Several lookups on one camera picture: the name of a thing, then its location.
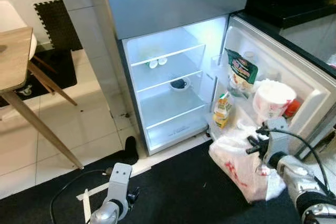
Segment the white KFC plastic bag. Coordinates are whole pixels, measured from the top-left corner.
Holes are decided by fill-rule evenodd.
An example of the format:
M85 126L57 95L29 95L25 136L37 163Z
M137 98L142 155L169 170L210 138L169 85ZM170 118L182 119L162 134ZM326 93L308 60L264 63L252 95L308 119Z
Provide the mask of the white KFC plastic bag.
M286 189L275 169L270 169L261 161L258 153L247 154L252 148L248 137L257 137L257 126L244 123L228 123L220 128L209 124L213 138L209 146L209 156L237 186L250 204L269 201L279 197Z

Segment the white lined fridge door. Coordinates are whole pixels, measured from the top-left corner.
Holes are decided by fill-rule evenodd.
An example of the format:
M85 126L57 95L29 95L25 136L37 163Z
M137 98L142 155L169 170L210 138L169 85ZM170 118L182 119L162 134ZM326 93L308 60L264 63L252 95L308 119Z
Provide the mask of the white lined fridge door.
M254 83L243 90L234 85L231 56L241 56L257 67ZM225 40L217 69L218 90L227 87L235 107L254 125L271 117L254 101L259 82L273 80L292 88L299 102L298 111L287 116L289 131L315 147L335 124L336 78L334 68L315 58L293 42L270 30L266 23L243 12L229 16Z

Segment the glass fridge shelf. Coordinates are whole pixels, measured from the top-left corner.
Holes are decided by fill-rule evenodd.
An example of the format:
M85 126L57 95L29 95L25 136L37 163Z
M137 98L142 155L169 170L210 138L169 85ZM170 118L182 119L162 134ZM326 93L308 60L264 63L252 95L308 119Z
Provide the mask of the glass fridge shelf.
M180 78L189 78L192 87L194 87L202 73L202 70L168 70L163 68L138 70L133 78L134 92L159 91L165 88L173 91L170 88L170 82Z
M145 130L149 130L154 126L159 126L177 117L196 111L206 106L205 103L192 106L145 106L142 110L142 125Z
M194 46L179 46L177 49L174 47L159 47L159 46L151 46L151 47L142 47L136 53L136 59L132 61L131 66L139 66L145 63L149 63L155 60L159 60L161 58L167 58L168 56L177 55L179 53L184 53L186 51L205 47L205 44L196 44Z

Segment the grey fridge cabinet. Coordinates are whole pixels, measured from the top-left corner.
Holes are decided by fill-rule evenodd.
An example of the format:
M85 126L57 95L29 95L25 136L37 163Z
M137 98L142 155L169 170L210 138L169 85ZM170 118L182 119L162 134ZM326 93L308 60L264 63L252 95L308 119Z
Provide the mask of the grey fridge cabinet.
M118 40L147 154L208 130L229 18Z

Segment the white tape strip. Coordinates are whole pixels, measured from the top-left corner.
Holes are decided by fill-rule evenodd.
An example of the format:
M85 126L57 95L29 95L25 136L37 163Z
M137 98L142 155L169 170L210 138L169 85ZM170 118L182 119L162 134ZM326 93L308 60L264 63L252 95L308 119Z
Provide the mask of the white tape strip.
M101 184L100 186L97 186L95 188L86 188L86 192L87 192L87 195L89 197L97 194L97 193L100 193L100 192L103 192L104 190L107 190L109 188L109 185L110 183L104 183L104 184ZM82 201L84 199L84 193L82 194L79 194L76 198L80 201Z
M84 219L86 221L86 224L90 223L91 218L91 206L89 201L82 200L82 211L84 214Z

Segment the white bag wrapped bucket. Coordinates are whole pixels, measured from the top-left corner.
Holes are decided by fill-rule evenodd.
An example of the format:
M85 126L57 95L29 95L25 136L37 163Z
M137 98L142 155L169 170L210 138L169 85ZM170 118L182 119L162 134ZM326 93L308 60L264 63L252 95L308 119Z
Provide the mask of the white bag wrapped bucket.
M257 82L252 99L255 121L261 124L273 117L282 116L295 98L295 90L285 83L269 79Z

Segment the black slipper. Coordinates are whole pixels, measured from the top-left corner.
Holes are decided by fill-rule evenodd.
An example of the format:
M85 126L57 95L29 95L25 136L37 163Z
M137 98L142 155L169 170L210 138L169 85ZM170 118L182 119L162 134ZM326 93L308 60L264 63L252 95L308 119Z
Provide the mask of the black slipper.
M125 139L123 162L125 164L134 165L139 160L139 153L137 149L137 140L135 137L130 136Z

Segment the small red container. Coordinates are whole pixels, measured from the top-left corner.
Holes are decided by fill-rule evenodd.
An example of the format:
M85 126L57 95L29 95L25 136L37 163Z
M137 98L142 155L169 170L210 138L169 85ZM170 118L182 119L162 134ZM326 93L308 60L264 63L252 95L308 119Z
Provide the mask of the small red container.
M298 100L294 99L286 107L286 109L285 109L285 111L283 113L283 116L286 117L286 118L290 118L290 117L295 116L295 114L297 113L298 109L300 109L300 105L301 105L301 103Z

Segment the green chicken stock pouch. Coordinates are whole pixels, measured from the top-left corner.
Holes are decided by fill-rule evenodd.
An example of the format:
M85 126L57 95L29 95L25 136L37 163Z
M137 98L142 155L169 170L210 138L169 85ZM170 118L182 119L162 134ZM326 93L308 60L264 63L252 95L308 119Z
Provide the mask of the green chicken stock pouch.
M254 63L255 54L246 51L243 54L232 49L225 49L228 61L228 91L236 97L249 99L254 92L259 66Z

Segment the small dark bowl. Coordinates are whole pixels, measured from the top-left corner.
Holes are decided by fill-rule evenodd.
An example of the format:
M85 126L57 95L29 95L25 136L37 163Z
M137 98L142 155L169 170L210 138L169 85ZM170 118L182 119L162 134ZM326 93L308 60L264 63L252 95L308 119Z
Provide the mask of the small dark bowl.
M170 88L174 92L187 91L192 87L192 82L189 78L180 78L170 82Z

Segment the grey kitchen cabinet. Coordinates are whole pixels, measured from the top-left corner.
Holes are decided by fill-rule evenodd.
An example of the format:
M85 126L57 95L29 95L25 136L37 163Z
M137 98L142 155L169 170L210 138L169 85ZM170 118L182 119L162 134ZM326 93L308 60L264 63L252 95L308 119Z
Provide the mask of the grey kitchen cabinet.
M336 61L335 14L281 29L279 34L315 58L334 66Z

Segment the black foam floor mat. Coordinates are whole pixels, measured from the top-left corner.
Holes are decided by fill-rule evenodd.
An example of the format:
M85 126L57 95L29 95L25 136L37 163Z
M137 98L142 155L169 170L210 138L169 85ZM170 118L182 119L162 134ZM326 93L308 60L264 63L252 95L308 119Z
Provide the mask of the black foam floor mat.
M69 49L51 49L29 53L29 61L63 90L77 84L73 60L72 51ZM14 88L14 93L21 100L33 99L49 92L53 92L53 90L44 88L38 78L28 70L22 85Z

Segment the wooden dining table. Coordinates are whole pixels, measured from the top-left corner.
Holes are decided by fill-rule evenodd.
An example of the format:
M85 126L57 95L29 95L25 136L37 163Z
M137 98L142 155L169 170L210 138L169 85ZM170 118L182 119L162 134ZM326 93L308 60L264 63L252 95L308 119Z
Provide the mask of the wooden dining table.
M0 33L0 97L8 102L9 105L12 105L27 122L57 148L61 154L65 155L78 169L83 169L83 164L69 148L14 92L14 90L24 85L27 73L30 72L71 104L77 106L74 99L68 96L62 88L30 61L31 43L31 27L23 27Z

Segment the white plastic chair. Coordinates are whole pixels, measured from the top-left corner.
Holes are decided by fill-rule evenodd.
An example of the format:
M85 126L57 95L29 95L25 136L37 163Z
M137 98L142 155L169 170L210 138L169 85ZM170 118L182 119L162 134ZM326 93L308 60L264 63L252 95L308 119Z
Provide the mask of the white plastic chair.
M0 32L14 29L29 28L26 22L21 18L15 7L7 0L0 0ZM38 82L50 93L57 92L61 97L66 99L72 105L77 106L77 103L66 92L62 90L60 85L56 83L50 76L44 73L41 68L33 63L36 49L38 47L36 35L31 32L29 42L29 53L27 58L27 76L34 76Z

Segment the black foam wall mat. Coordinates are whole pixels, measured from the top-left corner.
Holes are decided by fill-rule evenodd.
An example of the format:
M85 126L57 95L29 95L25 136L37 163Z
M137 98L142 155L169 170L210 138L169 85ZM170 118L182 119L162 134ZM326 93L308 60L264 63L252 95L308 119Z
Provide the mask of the black foam wall mat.
M63 0L35 3L33 6L54 49L83 49Z

